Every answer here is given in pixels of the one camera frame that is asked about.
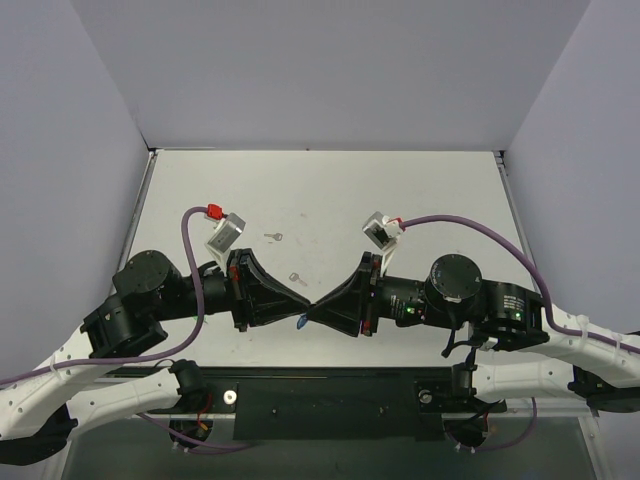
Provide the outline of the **blue key tag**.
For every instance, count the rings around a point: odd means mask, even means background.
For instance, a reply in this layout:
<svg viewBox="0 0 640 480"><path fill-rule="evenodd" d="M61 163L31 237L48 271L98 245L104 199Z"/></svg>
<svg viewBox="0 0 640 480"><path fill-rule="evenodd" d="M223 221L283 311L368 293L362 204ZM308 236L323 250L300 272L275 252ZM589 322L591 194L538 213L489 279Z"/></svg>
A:
<svg viewBox="0 0 640 480"><path fill-rule="evenodd" d="M296 322L296 329L301 330L308 322L307 316L305 314L301 315Z"/></svg>

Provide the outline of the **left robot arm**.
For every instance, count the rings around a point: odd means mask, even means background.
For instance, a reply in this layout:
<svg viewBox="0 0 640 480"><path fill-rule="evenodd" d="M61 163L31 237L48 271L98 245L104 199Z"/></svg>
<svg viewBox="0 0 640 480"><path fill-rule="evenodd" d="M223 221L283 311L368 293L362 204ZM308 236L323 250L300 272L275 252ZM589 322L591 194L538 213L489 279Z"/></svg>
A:
<svg viewBox="0 0 640 480"><path fill-rule="evenodd" d="M174 359L147 377L89 391L125 363L142 361L164 342L164 321L228 312L244 332L305 313L310 302L268 275L249 249L231 263L210 261L184 276L161 252L135 255L113 277L114 294L88 314L37 375L5 382L1 391L1 462L25 466L63 450L77 434L129 415L175 409L201 414L215 396L193 360Z"/></svg>

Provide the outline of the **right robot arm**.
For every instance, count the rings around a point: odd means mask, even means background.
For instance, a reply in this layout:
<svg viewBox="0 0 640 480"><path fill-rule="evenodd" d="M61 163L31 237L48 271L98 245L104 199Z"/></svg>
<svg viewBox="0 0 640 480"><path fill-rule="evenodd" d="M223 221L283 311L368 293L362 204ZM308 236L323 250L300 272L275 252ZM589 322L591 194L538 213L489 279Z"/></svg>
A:
<svg viewBox="0 0 640 480"><path fill-rule="evenodd" d="M442 328L442 351L525 352L536 362L478 365L473 358L452 369L449 402L468 409L526 397L580 398L599 411L639 409L639 336L620 334L569 314L516 284L486 280L469 258L438 258L424 280L389 276L382 259L364 253L357 270L313 304L309 321L346 335L371 336L382 319L399 328Z"/></svg>

